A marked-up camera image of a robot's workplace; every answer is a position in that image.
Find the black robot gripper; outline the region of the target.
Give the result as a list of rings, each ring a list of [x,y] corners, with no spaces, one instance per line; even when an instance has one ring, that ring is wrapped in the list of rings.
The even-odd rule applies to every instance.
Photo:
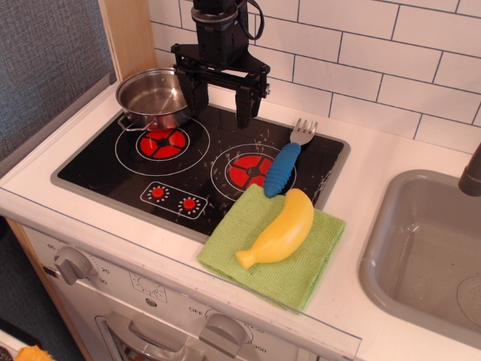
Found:
[[[188,109],[200,114],[209,103],[208,83],[235,89],[237,127],[245,129],[269,93],[267,64],[253,57],[246,14],[193,14],[197,44],[175,44],[175,71]]]

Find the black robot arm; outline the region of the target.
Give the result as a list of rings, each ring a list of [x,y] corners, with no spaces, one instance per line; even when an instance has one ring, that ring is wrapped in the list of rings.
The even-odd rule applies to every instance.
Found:
[[[262,36],[264,14],[255,1],[194,1],[191,17],[198,42],[171,47],[187,107],[200,114],[210,84],[234,90],[237,127],[245,129],[269,93],[270,67],[248,50]]]

